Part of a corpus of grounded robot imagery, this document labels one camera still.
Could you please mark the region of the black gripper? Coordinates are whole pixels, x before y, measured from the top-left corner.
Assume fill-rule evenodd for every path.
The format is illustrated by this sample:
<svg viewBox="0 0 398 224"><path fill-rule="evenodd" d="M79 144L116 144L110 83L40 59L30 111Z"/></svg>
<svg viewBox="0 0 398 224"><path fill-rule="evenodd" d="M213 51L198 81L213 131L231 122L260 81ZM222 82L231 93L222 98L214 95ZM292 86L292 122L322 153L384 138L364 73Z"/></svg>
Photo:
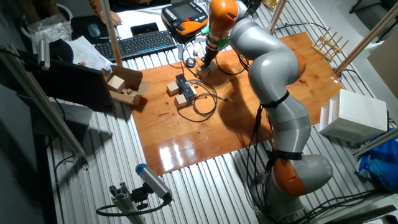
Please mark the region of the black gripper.
<svg viewBox="0 0 398 224"><path fill-rule="evenodd" d="M204 66L209 67L213 63L213 59L216 57L217 53L218 53L217 48L213 49L210 47L206 47L205 56L201 59Z"/></svg>

